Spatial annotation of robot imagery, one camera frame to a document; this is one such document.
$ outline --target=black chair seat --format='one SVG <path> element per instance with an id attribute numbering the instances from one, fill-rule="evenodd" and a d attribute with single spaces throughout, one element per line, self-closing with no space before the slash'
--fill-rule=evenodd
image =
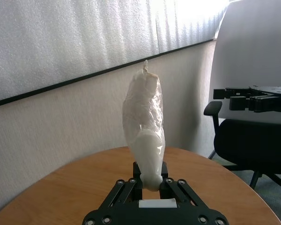
<path id="1" fill-rule="evenodd" d="M 225 120 L 214 138 L 216 153 L 239 166 L 281 174 L 281 125 Z"/>

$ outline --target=foam panel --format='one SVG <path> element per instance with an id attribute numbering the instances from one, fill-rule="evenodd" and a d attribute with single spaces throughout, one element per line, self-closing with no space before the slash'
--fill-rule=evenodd
<path id="1" fill-rule="evenodd" d="M 161 53 L 214 38 L 229 0 L 163 0 L 156 23 Z"/>
<path id="2" fill-rule="evenodd" d="M 0 0 L 0 100 L 158 54 L 143 0 Z"/>

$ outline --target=floor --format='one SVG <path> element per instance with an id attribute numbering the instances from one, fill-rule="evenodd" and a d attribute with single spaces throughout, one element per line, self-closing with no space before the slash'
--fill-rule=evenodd
<path id="1" fill-rule="evenodd" d="M 221 165 L 230 165 L 231 163 L 215 154 L 212 158 L 213 161 Z M 250 184 L 253 171 L 232 171 L 239 178 Z M 273 182 L 266 175 L 262 175 L 258 179 L 255 191 L 261 198 L 268 204 L 269 207 L 275 212 L 277 217 L 281 220 L 281 187 Z"/>

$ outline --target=white chair backrest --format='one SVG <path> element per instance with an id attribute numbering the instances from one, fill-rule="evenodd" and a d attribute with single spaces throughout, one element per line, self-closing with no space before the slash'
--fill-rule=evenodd
<path id="1" fill-rule="evenodd" d="M 281 0 L 230 3 L 223 19 L 212 65 L 213 90 L 281 86 Z M 281 123 L 281 112 L 230 111 L 223 100 L 221 118 Z"/>

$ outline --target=chair armrest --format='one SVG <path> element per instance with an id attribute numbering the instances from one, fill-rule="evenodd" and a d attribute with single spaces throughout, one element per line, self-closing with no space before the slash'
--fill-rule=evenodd
<path id="1" fill-rule="evenodd" d="M 206 106 L 204 110 L 205 116 L 216 116 L 219 114 L 223 103 L 221 101 L 212 101 Z"/>

